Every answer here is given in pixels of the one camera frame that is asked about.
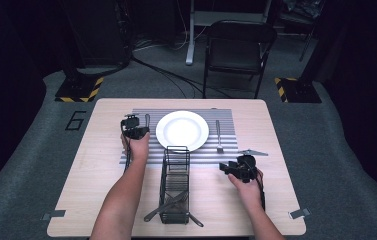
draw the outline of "black curtain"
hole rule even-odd
[[[62,23],[56,25],[57,32],[71,41],[58,2],[48,2],[49,13]],[[46,33],[37,1],[0,0],[0,170],[42,105],[46,93],[43,78],[61,70]]]
[[[377,0],[355,1],[348,14],[351,21],[340,57],[325,87],[347,142],[377,181]]]

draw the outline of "striped placemat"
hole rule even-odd
[[[235,136],[234,121],[231,109],[133,109],[132,113],[138,113],[140,127],[146,125],[145,114],[150,114],[150,154],[148,163],[162,164],[164,147],[156,137],[156,127],[160,119],[174,111],[190,111],[197,113],[206,120],[209,126],[209,137],[199,149],[191,152],[191,164],[216,164],[220,162],[236,161],[239,156],[237,138]],[[220,138],[224,153],[217,153],[217,129],[216,120],[220,123]],[[122,154],[121,164],[126,161]]]

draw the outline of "chair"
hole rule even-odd
[[[319,17],[322,13],[322,9],[325,5],[325,0],[313,1],[311,5],[318,2],[317,6],[313,5],[313,8],[307,6],[310,1],[297,1],[296,6],[292,6],[292,9],[287,10],[283,4],[279,8],[277,19],[279,22],[285,25],[295,26],[304,29],[307,32],[306,43],[301,53],[299,61],[303,61],[304,54],[309,47],[310,40],[315,32]]]
[[[223,20],[213,23],[207,34],[203,98],[209,71],[259,75],[259,93],[269,51],[277,33],[266,23]]]

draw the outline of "table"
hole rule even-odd
[[[272,0],[266,0],[265,11],[261,13],[235,13],[235,12],[206,12],[195,11],[194,0],[191,0],[190,6],[190,25],[189,25],[189,45],[186,58],[186,65],[192,65],[194,61],[194,26],[210,26],[219,20],[243,20],[252,22],[266,22]]]
[[[56,210],[63,217],[51,218],[47,233],[52,237],[89,236],[105,195],[122,175],[119,165],[123,146],[120,121],[134,108],[231,109],[240,150],[254,149],[269,156],[255,156],[264,172],[266,212],[284,235],[306,231],[304,219],[291,219],[288,212],[299,204],[266,106],[262,100],[226,99],[99,99],[81,140]],[[159,216],[143,217],[157,208],[161,168],[148,164],[141,201],[133,228],[134,237],[249,236],[252,227],[236,189],[217,165],[191,165],[190,212],[204,227],[190,221],[162,224]]]

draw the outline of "fork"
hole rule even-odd
[[[216,129],[217,129],[217,152],[223,153],[223,147],[220,143],[220,123],[219,123],[219,120],[216,120]]]

